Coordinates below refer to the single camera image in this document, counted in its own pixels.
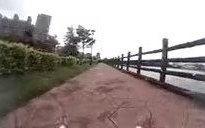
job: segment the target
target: tree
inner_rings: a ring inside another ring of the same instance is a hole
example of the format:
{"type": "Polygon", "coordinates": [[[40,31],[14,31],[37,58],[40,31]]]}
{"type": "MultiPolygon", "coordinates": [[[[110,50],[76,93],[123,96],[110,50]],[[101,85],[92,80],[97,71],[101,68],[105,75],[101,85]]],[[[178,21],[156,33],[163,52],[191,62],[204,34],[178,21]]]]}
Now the tree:
{"type": "Polygon", "coordinates": [[[74,28],[68,27],[68,32],[64,36],[64,47],[58,50],[58,53],[63,56],[78,56],[78,43],[80,42],[80,38],[75,35],[74,28]]]}
{"type": "Polygon", "coordinates": [[[93,37],[91,37],[93,36],[94,32],[95,30],[88,30],[81,25],[79,25],[76,29],[76,33],[79,37],[80,42],[82,43],[83,54],[85,46],[89,45],[89,43],[91,43],[94,40],[93,37]]]}

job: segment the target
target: paved path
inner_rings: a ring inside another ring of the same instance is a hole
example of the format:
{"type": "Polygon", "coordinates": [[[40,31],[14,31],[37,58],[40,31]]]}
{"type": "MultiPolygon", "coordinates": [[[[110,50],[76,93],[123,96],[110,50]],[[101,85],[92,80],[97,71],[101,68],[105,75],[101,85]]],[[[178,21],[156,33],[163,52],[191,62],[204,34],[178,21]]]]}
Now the paved path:
{"type": "Polygon", "coordinates": [[[5,128],[205,128],[205,109],[99,64],[8,114],[3,124],[5,128]]]}

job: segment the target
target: shrub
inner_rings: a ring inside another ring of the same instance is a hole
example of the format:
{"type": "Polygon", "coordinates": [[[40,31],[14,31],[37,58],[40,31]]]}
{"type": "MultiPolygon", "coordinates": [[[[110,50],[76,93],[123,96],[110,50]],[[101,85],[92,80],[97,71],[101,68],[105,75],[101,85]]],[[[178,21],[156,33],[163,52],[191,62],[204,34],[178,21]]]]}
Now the shrub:
{"type": "Polygon", "coordinates": [[[77,58],[73,56],[67,56],[65,57],[65,62],[67,66],[73,66],[77,64],[77,58]]]}
{"type": "Polygon", "coordinates": [[[58,65],[76,65],[79,61],[72,56],[60,57],[54,53],[28,48],[23,44],[0,41],[0,74],[52,70],[58,65]]]}

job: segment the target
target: fence post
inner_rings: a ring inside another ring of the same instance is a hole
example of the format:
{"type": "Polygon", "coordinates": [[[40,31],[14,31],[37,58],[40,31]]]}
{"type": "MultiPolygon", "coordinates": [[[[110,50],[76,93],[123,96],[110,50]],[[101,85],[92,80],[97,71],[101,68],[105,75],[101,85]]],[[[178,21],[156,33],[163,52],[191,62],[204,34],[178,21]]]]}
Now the fence post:
{"type": "Polygon", "coordinates": [[[165,82],[166,78],[166,69],[167,69],[167,58],[168,58],[168,39],[163,39],[163,52],[161,60],[161,73],[160,73],[160,82],[165,82]]]}
{"type": "Polygon", "coordinates": [[[126,65],[126,70],[127,70],[127,71],[129,71],[130,55],[131,55],[131,52],[128,52],[127,65],[126,65]]]}
{"type": "Polygon", "coordinates": [[[120,56],[118,56],[118,69],[119,69],[119,65],[120,65],[120,56]]]}
{"type": "Polygon", "coordinates": [[[139,53],[138,53],[138,61],[137,61],[137,74],[140,74],[140,68],[142,64],[142,47],[139,47],[139,53]]]}
{"type": "Polygon", "coordinates": [[[124,54],[121,54],[121,70],[123,70],[124,54]]]}

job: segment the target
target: grass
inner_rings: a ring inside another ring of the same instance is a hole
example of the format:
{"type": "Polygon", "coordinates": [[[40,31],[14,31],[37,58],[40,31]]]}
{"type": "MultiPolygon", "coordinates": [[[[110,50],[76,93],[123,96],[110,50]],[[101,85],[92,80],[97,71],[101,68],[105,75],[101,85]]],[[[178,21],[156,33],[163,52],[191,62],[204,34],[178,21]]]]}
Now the grass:
{"type": "Polygon", "coordinates": [[[0,76],[0,118],[89,67],[89,65],[58,67],[53,71],[0,76]]]}

